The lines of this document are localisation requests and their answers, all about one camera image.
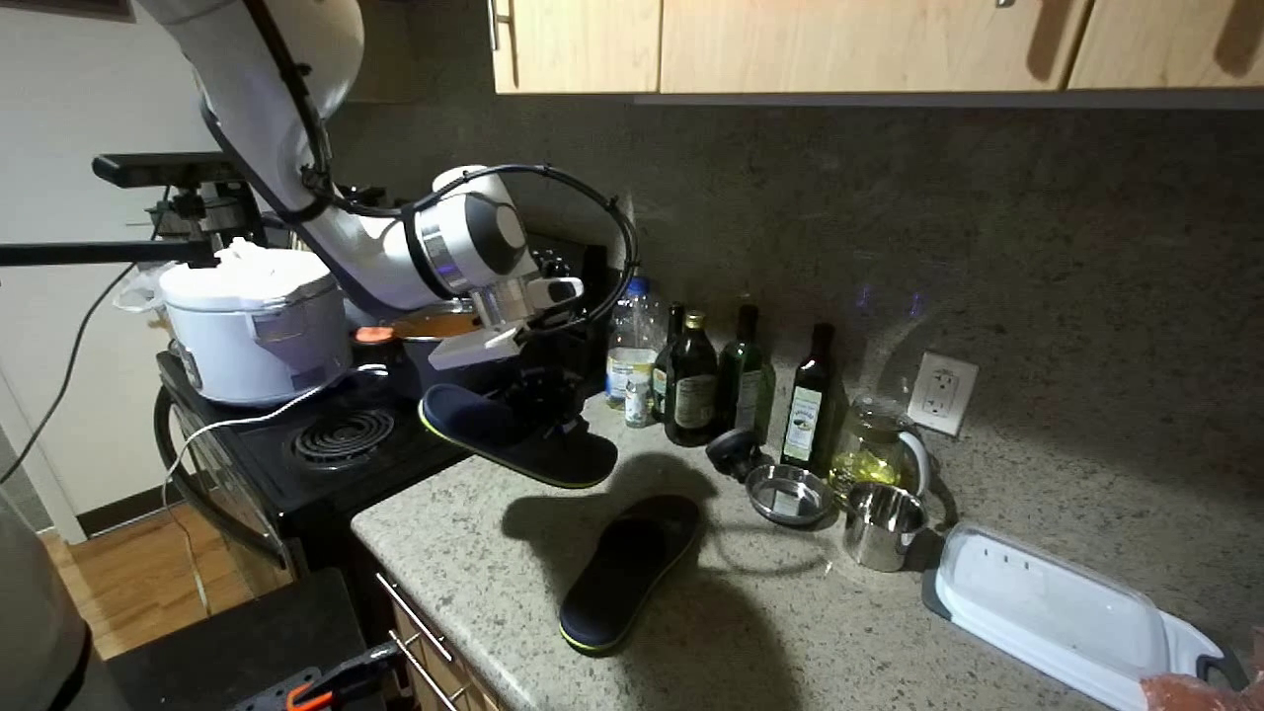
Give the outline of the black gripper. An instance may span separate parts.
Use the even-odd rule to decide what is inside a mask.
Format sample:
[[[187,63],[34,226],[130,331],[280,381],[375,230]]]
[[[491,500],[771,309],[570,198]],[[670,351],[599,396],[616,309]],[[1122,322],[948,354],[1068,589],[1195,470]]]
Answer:
[[[603,385],[603,329],[533,335],[504,389],[528,433],[582,430],[586,397]]]

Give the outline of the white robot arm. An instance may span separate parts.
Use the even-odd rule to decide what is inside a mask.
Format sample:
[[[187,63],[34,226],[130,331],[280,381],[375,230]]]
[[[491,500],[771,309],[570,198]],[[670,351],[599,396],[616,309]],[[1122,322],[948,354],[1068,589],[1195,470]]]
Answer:
[[[137,0],[179,43],[200,121],[230,167],[338,279],[355,321],[466,301],[479,329],[441,335],[434,372],[512,360],[533,335],[582,322],[588,283],[544,277],[504,172],[528,160],[441,171],[405,205],[366,205],[336,180],[326,115],[362,67],[361,0]]]

